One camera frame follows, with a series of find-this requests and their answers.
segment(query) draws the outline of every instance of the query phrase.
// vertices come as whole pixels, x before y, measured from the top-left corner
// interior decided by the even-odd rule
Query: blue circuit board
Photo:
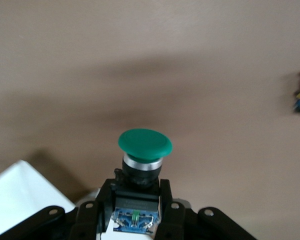
[[[116,208],[112,217],[116,232],[152,234],[151,229],[159,223],[158,211]]]

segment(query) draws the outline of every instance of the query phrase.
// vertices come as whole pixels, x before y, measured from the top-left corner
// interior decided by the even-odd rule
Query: green button cap
[[[144,128],[125,131],[118,140],[119,147],[139,163],[152,163],[172,152],[172,143],[160,132]]]

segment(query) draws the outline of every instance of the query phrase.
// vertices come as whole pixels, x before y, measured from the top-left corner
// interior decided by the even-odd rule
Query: white surface
[[[113,231],[114,221],[111,219],[109,226],[105,233],[101,234],[101,240],[151,240],[152,238],[149,235],[137,234],[137,233],[126,233]]]
[[[75,205],[29,163],[20,160],[0,174],[0,234],[51,205]]]

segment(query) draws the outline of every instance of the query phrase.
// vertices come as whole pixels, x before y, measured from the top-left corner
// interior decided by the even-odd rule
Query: metal ring
[[[141,170],[141,171],[152,171],[152,170],[156,170],[156,169],[160,168],[162,166],[163,159],[164,158],[161,157],[155,162],[140,163],[140,162],[137,162],[137,161],[131,159],[126,152],[124,153],[124,156],[123,156],[123,161],[125,162],[125,164],[127,164],[129,167],[131,167],[133,169],[137,169],[137,170]]]

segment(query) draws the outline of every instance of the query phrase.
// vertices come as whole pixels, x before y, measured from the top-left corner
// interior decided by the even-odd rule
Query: screw hole
[[[92,208],[94,206],[94,204],[93,203],[87,203],[86,205],[85,205],[85,208],[86,209],[90,209],[90,208]]]
[[[209,217],[212,217],[213,215],[215,215],[214,212],[210,209],[204,210],[204,214],[209,216]]]
[[[171,208],[172,208],[172,209],[178,209],[178,208],[180,208],[180,206],[179,206],[178,203],[173,202],[173,203],[171,204]]]
[[[55,215],[58,212],[58,209],[52,209],[49,211],[49,215]]]

